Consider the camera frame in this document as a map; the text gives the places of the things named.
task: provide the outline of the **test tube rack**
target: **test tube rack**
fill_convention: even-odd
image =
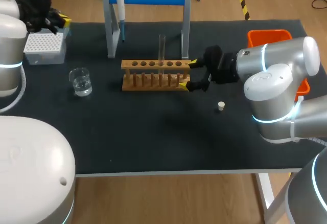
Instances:
[[[121,68],[125,70],[123,91],[185,91],[180,82],[190,81],[190,60],[122,60]],[[131,70],[147,71],[141,74]],[[177,74],[166,73],[174,70]]]

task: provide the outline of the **black table surface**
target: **black table surface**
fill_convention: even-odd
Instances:
[[[212,83],[206,93],[122,92],[122,59],[157,59],[158,35],[166,35],[166,59],[180,59],[180,23],[127,23],[126,41],[116,59],[107,58],[104,24],[72,24],[66,63],[31,66],[27,89],[6,115],[30,117],[57,128],[69,141],[77,174],[302,168],[323,147],[299,143],[270,144],[255,126],[241,82]],[[214,44],[223,51],[247,47],[253,29],[287,29],[306,36],[298,20],[191,23],[190,59]],[[69,71],[86,67],[93,92],[73,95]],[[202,77],[192,70],[191,78]],[[325,95],[323,68],[309,78],[305,98]],[[219,101],[226,106],[215,112]],[[1,101],[1,105],[10,102]]]

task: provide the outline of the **glass test tube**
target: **glass test tube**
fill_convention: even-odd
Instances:
[[[165,45],[166,45],[166,36],[160,34],[159,35],[159,51],[158,51],[158,64],[162,66],[165,60]],[[158,73],[164,73],[163,70],[158,70]]]

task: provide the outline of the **wooden floor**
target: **wooden floor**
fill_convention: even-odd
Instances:
[[[75,22],[103,22],[102,0],[52,0]],[[245,0],[251,19],[300,19],[327,68],[327,9],[312,0]],[[182,9],[126,6],[126,21],[180,21]],[[191,20],[244,20],[239,0],[192,0]],[[274,194],[288,178],[270,174]],[[249,174],[79,178],[74,224],[263,223]],[[289,223],[284,216],[279,224]]]

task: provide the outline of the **black cable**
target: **black cable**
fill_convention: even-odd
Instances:
[[[315,1],[323,1],[323,2],[327,3],[326,0],[313,0],[313,2],[311,3],[311,7],[313,7],[314,9],[324,9],[324,8],[327,8],[327,6],[325,6],[325,7],[315,7],[315,6],[313,5],[313,3],[314,3]]]

